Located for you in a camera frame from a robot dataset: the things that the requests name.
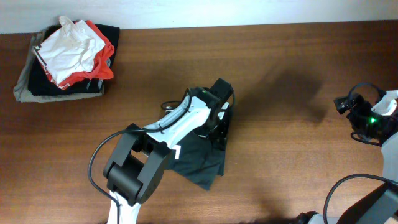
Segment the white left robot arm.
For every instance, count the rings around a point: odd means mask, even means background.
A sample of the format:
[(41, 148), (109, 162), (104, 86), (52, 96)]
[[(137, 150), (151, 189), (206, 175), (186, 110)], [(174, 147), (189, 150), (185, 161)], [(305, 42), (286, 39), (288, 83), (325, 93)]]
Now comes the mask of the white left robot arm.
[(135, 223), (140, 206), (172, 170), (209, 190), (224, 174), (235, 95), (231, 85), (188, 89), (176, 108), (143, 128), (131, 124), (104, 167), (111, 199), (108, 223)]

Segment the dark green t-shirt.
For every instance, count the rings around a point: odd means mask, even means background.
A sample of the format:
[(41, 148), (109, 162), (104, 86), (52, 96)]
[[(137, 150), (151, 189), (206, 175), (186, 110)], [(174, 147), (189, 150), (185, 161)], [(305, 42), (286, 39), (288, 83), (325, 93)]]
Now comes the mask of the dark green t-shirt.
[(233, 110), (228, 108), (220, 123), (208, 137), (203, 138), (192, 131), (178, 144), (181, 146), (180, 156), (175, 153), (166, 167), (188, 179), (197, 186), (210, 190), (217, 176), (224, 175), (226, 159), (227, 133)]

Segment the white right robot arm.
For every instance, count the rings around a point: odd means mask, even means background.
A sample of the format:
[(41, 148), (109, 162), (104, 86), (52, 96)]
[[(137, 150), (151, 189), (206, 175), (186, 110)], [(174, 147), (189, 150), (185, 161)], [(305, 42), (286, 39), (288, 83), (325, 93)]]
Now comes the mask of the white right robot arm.
[[(314, 223), (385, 223), (397, 220), (397, 92), (388, 91), (375, 105), (360, 94), (337, 97), (333, 100), (337, 112), (344, 114), (354, 130), (351, 138), (381, 148), (383, 171), (381, 176), (352, 174), (340, 179), (326, 196), (321, 214), (301, 213), (293, 222)], [(378, 180), (381, 185), (350, 206), (340, 217), (329, 217), (328, 205), (335, 190), (351, 179)]]

